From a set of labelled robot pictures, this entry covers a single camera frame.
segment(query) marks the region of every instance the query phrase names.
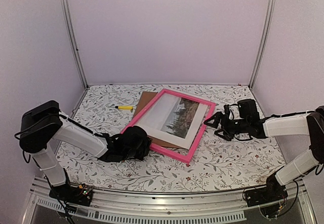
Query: pink frame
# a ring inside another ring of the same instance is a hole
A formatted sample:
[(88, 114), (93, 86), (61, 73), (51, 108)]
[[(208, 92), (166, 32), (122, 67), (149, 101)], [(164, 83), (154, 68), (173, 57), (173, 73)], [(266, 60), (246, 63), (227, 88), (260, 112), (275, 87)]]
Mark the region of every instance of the pink frame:
[[(181, 92), (177, 92), (177, 91), (172, 91), (172, 90), (168, 90), (168, 89), (162, 89), (132, 120), (131, 122), (122, 130), (122, 133), (130, 126), (134, 126), (139, 120), (140, 118), (161, 98), (162, 95), (164, 94), (171, 94), (177, 97), (182, 97), (185, 99), (189, 99), (192, 101), (196, 101), (199, 102), (201, 104), (205, 104), (210, 106), (209, 112), (207, 114), (207, 116), (205, 118), (210, 118), (213, 115), (213, 112), (215, 110), (216, 107), (216, 103), (211, 102), (211, 101), (207, 101), (204, 99), (200, 99), (194, 96), (189, 96), (187, 94), (183, 94)], [(182, 155), (180, 153), (174, 152), (172, 150), (169, 150), (167, 148), (164, 148), (160, 145), (157, 145), (155, 143), (152, 143), (150, 146), (150, 149), (156, 152), (159, 152), (165, 156), (174, 158), (176, 160), (182, 161), (184, 163), (189, 163), (191, 158), (193, 157), (194, 152), (196, 151), (199, 142), (204, 134), (204, 131), (206, 129), (206, 125), (202, 125), (195, 137), (195, 139), (193, 140), (193, 143), (189, 149), (189, 152), (187, 155)]]

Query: yellow screwdriver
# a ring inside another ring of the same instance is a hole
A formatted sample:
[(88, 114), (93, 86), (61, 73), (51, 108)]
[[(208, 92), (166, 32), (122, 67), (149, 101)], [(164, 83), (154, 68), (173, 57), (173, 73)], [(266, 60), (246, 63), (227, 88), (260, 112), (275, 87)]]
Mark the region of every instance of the yellow screwdriver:
[(121, 109), (121, 110), (132, 110), (134, 107), (133, 106), (111, 106), (117, 109)]

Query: floral pattern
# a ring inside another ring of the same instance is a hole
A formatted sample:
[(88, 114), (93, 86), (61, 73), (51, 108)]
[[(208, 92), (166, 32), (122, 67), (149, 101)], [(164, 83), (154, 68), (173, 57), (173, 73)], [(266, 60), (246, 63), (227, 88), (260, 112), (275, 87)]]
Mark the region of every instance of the floral pattern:
[[(175, 89), (217, 103), (216, 110), (238, 100), (253, 98), (246, 86), (208, 85), (107, 85), (92, 86), (74, 119), (97, 132), (119, 133), (132, 119), (133, 111), (113, 108), (136, 105), (141, 92)], [(183, 153), (186, 150), (176, 149)], [(98, 161), (87, 152), (62, 143), (57, 159), (72, 182), (99, 188), (148, 192), (221, 191), (264, 184), (266, 178), (285, 164), (274, 138), (227, 142), (207, 127), (190, 164), (150, 151), (144, 161), (119, 163)]]

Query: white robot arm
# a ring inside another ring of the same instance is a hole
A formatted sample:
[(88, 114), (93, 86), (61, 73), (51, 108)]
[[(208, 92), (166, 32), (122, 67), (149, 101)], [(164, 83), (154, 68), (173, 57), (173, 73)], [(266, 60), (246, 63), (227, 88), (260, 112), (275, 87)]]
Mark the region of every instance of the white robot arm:
[(281, 186), (286, 185), (323, 163), (324, 131), (320, 110), (283, 118), (268, 119), (263, 124), (266, 137), (282, 135), (310, 136), (311, 146), (275, 174)]
[(15, 134), (24, 152), (29, 153), (46, 175), (50, 197), (89, 206), (92, 188), (85, 184), (71, 186), (65, 169), (48, 146), (50, 139), (61, 140), (89, 152), (100, 161), (120, 162), (148, 154), (151, 139), (140, 127), (129, 127), (123, 134), (95, 133), (70, 119), (55, 101), (48, 101), (22, 117), (21, 131)]
[[(241, 119), (229, 119), (232, 114), (230, 107), (233, 105), (238, 107)], [(250, 136), (248, 140), (252, 137), (263, 139), (282, 135), (308, 135), (311, 143), (309, 149), (269, 176), (264, 190), (245, 192), (249, 206), (286, 197), (285, 185), (287, 183), (306, 175), (319, 164), (324, 164), (324, 106), (314, 111), (281, 116), (272, 115), (260, 119), (254, 100), (246, 99), (233, 105), (225, 105), (224, 114), (217, 112), (204, 122), (216, 129), (220, 124), (221, 127), (215, 131), (215, 134), (227, 141), (236, 138), (235, 135), (247, 133)]]

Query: brown cardboard backing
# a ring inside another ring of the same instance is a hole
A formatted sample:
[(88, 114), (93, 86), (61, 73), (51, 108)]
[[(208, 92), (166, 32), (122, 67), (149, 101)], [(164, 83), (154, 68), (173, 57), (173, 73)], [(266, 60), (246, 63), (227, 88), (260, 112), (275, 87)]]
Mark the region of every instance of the brown cardboard backing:
[[(157, 94), (156, 92), (143, 91), (143, 93), (141, 95), (141, 98), (140, 98), (140, 101), (138, 102), (138, 104), (136, 106), (136, 109), (135, 109), (135, 112), (134, 112), (134, 116), (136, 114), (138, 114), (143, 109), (143, 107), (145, 107), (150, 102), (150, 100), (152, 100), (153, 97), (156, 96), (156, 94)], [(153, 143), (158, 144), (158, 145), (160, 145), (162, 147), (181, 148), (181, 147), (179, 147), (177, 145), (170, 144), (168, 142), (165, 142), (163, 140), (154, 138), (152, 136), (150, 136), (150, 137), (152, 138), (152, 140), (153, 140), (152, 142)]]

